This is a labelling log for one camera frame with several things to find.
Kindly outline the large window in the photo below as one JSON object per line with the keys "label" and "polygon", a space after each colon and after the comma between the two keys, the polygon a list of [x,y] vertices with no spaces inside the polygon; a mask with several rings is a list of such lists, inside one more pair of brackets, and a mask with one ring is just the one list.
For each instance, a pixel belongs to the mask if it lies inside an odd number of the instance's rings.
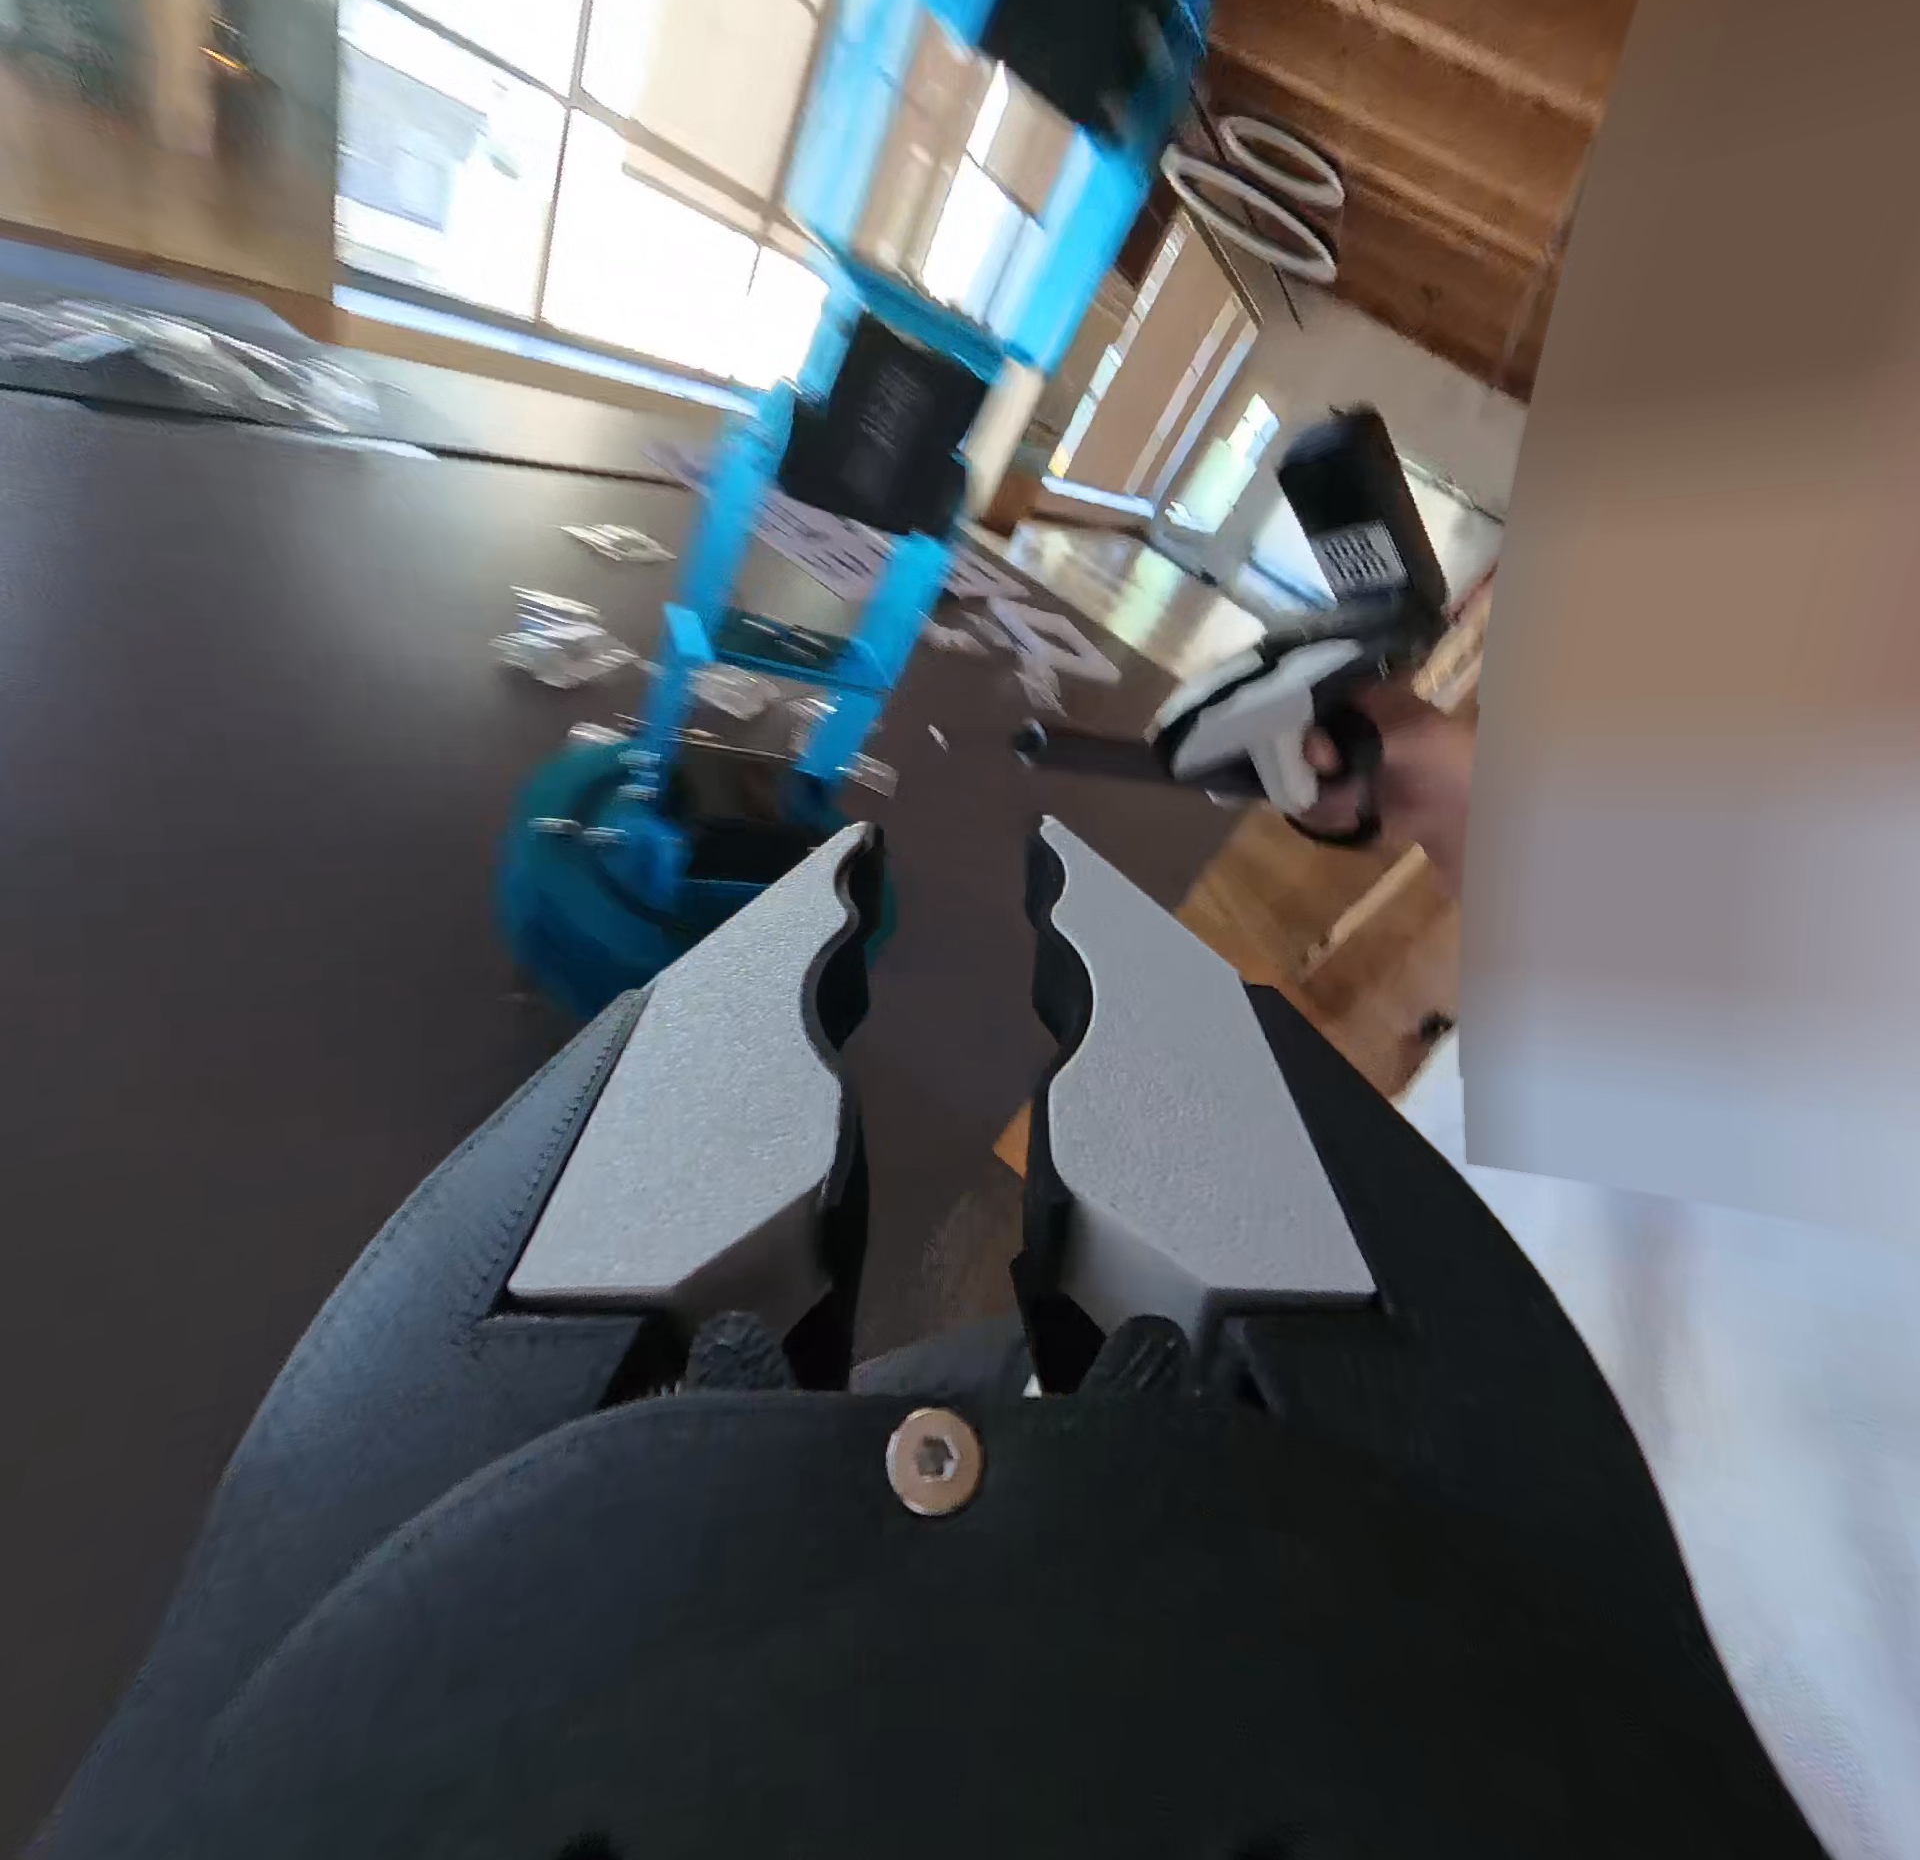
{"label": "large window", "polygon": [[835,0],[340,0],[334,250],[516,331],[762,389],[825,281],[781,203]]}

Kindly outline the blue toy robot arm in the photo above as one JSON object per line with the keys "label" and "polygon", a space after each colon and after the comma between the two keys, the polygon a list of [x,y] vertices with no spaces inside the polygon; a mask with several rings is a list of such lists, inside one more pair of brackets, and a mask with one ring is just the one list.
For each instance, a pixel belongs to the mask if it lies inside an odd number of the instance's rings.
{"label": "blue toy robot arm", "polygon": [[825,258],[804,367],[728,423],[630,730],[532,781],[516,966],[588,1016],[844,824],[956,554],[965,445],[1057,368],[1139,218],[1211,0],[835,0],[783,208]]}

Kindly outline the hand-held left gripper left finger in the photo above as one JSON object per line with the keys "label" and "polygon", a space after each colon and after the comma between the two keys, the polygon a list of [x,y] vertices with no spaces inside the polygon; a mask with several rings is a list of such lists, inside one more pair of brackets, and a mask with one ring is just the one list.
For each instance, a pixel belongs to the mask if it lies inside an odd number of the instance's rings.
{"label": "hand-held left gripper left finger", "polygon": [[848,1387],[867,1145],[846,1046],[882,900],[882,833],[852,823],[642,988],[507,1280],[517,1310],[680,1344],[755,1315],[804,1389]]}

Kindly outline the dark desk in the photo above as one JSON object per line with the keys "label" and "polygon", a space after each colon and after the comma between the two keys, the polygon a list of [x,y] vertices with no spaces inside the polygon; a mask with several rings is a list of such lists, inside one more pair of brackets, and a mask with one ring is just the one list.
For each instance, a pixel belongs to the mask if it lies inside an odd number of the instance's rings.
{"label": "dark desk", "polygon": [[638,1016],[517,1085],[510,497],[4,396],[4,1856],[193,1854],[282,1638],[682,1350],[507,1296]]}

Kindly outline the printed paper sheet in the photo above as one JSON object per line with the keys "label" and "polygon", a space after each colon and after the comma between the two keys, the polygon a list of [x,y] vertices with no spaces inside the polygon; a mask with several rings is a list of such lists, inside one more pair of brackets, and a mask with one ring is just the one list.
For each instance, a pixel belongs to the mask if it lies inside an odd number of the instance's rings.
{"label": "printed paper sheet", "polygon": [[[817,506],[770,497],[755,531],[758,543],[787,556],[839,598],[861,604],[895,543],[877,528],[855,527]],[[945,596],[960,602],[974,644],[992,641],[1022,655],[1021,667],[1036,677],[1070,677],[1102,688],[1120,681],[1120,667],[1070,618],[1045,607],[1025,582],[997,565],[987,551],[962,540],[948,565]]]}

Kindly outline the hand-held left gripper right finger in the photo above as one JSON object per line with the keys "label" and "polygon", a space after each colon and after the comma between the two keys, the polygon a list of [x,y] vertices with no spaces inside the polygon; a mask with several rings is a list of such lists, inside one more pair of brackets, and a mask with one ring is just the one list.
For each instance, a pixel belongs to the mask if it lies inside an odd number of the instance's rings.
{"label": "hand-held left gripper right finger", "polygon": [[1241,973],[1042,816],[1026,841],[1031,1098],[1013,1260],[1042,1394],[1138,1318],[1202,1364],[1237,1319],[1379,1304],[1379,1280]]}

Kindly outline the pile of clear plastic bags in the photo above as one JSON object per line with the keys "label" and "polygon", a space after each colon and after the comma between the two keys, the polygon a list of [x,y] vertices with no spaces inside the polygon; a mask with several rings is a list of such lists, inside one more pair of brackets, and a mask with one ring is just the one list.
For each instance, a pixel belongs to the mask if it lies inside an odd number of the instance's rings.
{"label": "pile of clear plastic bags", "polygon": [[61,397],[318,433],[367,433],[381,418],[372,384],[324,355],[92,298],[4,301],[3,361],[4,389]]}

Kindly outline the person's right hand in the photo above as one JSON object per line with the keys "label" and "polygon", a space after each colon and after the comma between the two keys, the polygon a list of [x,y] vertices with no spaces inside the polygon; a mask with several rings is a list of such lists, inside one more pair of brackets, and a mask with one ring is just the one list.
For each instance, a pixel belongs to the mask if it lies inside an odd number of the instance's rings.
{"label": "person's right hand", "polygon": [[1380,763],[1366,789],[1344,771],[1344,747],[1323,728],[1305,735],[1318,800],[1297,817],[1315,837],[1360,832],[1362,809],[1379,817],[1379,837],[1419,846],[1434,876],[1460,896],[1466,863],[1470,800],[1476,765],[1476,715],[1450,715],[1420,696],[1405,677],[1371,681],[1352,701],[1380,735]]}

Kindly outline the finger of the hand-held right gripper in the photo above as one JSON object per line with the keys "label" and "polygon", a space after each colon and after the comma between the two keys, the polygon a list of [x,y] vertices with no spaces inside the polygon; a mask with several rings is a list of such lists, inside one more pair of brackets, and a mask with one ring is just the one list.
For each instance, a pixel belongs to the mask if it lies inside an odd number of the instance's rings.
{"label": "finger of the hand-held right gripper", "polygon": [[1174,688],[1159,705],[1149,723],[1151,738],[1172,738],[1185,720],[1193,720],[1205,708],[1237,695],[1252,681],[1261,681],[1297,655],[1328,646],[1326,639],[1261,639],[1250,648],[1238,648],[1213,667],[1195,673]]}
{"label": "finger of the hand-held right gripper", "polygon": [[1309,723],[1257,723],[1227,730],[1189,723],[1161,732],[1168,779],[1195,792],[1261,798],[1283,813],[1307,813],[1320,800],[1320,771],[1307,758]]}

